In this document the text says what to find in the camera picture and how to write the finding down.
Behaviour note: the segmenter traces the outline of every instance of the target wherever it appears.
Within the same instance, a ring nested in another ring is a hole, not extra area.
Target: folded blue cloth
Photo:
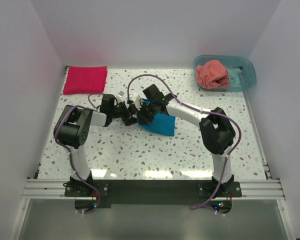
[[[164,113],[157,113],[156,115],[154,115],[153,121],[151,123],[142,124],[140,126],[149,132],[173,137],[175,135],[175,123],[175,116],[169,116]]]

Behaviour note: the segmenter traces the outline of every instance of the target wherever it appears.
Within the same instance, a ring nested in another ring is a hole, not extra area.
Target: table
[[[140,74],[154,74],[171,86],[178,98],[206,109],[222,108],[241,127],[242,140],[231,154],[236,180],[265,180],[263,157],[255,136],[247,103],[242,92],[212,92],[199,89],[191,69],[109,69],[105,93],[127,95],[129,81]],[[165,86],[151,77],[133,82],[131,93],[139,93],[151,84],[167,94]],[[98,105],[102,96],[92,97]],[[41,156],[38,179],[68,179],[70,164],[66,151],[53,139],[53,128],[65,105],[91,107],[87,94],[60,94],[49,136]],[[86,158],[94,179],[211,179],[212,156],[202,143],[197,127],[176,119],[173,137],[158,135],[135,124],[125,126],[115,119],[108,127],[91,126],[86,141]]]

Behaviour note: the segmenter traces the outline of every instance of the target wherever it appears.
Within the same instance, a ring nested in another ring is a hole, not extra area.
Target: teal basket
[[[222,55],[201,55],[195,58],[193,62],[193,75],[196,79],[197,66],[203,66],[211,60],[219,60],[220,63],[226,67],[229,73],[230,86],[220,86],[216,88],[207,89],[199,87],[207,91],[214,92],[243,92],[252,88],[257,83],[255,68],[252,63],[241,56],[222,56]]]

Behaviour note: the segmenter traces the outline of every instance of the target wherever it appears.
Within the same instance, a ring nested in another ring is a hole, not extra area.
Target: folded red cloth
[[[98,94],[105,90],[107,67],[71,66],[63,88],[63,94]]]
[[[218,60],[208,61],[204,66],[196,66],[196,81],[205,89],[230,87],[229,73]]]

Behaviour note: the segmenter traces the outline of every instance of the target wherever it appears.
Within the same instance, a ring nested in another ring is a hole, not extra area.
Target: white wall
[[[280,0],[32,0],[67,65],[191,67],[248,57]]]
[[[300,238],[300,0],[282,0],[250,60],[249,94],[270,170],[280,177]]]
[[[0,240],[38,166],[62,72],[31,2],[0,0]]]

